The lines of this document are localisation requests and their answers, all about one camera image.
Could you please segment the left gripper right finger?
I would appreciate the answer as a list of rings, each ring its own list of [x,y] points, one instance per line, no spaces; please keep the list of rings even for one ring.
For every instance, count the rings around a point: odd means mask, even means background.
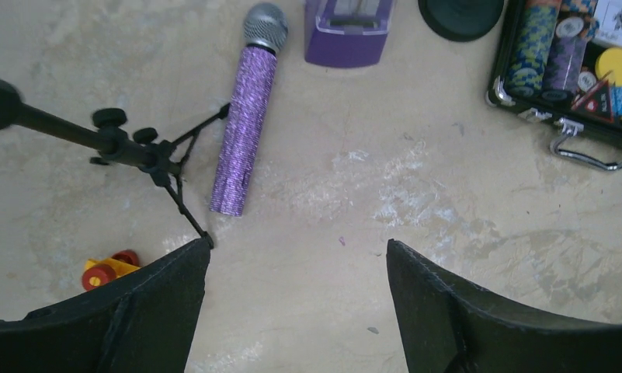
[[[622,372],[622,324],[515,302],[395,239],[386,264],[410,372]]]

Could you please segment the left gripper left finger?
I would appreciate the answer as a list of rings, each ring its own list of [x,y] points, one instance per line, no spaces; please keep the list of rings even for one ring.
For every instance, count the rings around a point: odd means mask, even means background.
[[[0,372],[182,372],[211,248],[195,239],[95,290],[0,320]]]

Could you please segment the black tripod shock-mount stand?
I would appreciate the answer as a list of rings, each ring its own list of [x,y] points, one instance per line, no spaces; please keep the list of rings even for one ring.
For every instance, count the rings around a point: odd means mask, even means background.
[[[141,128],[131,136],[121,126],[127,115],[120,108],[104,108],[92,114],[94,131],[56,117],[23,102],[19,90],[0,79],[0,131],[12,126],[28,128],[60,138],[98,152],[89,162],[99,166],[122,164],[147,173],[155,186],[167,191],[179,213],[193,226],[200,238],[213,249],[214,241],[193,217],[183,201],[183,171],[200,132],[217,120],[228,116],[230,105],[223,105],[217,113],[196,125],[174,141],[157,142],[158,132],[153,127]]]

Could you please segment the black round-base stand front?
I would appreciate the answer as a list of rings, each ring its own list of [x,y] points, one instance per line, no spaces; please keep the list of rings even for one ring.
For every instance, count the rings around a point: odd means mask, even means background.
[[[418,0],[420,14],[440,37],[454,42],[477,40],[499,21],[504,0]]]

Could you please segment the purple glitter microphone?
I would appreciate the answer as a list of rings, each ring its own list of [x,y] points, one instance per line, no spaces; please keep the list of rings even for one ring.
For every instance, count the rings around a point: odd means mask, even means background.
[[[283,11],[260,2],[243,22],[242,49],[226,118],[209,209],[242,215],[277,67],[288,35]]]

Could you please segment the red yellow toy truck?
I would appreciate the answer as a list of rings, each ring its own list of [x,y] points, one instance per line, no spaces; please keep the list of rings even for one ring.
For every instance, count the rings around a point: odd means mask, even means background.
[[[81,275],[85,291],[91,291],[141,268],[139,256],[131,249],[114,253],[103,260],[88,259]]]

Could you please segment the black poker chip case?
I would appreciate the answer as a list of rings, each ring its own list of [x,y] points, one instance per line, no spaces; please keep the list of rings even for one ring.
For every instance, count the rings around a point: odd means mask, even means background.
[[[622,169],[622,1],[511,1],[485,98],[556,125],[554,155]]]

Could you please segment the purple metronome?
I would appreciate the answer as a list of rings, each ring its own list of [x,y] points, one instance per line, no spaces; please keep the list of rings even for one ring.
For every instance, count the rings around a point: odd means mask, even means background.
[[[380,62],[390,33],[392,0],[304,2],[304,60],[326,68]]]

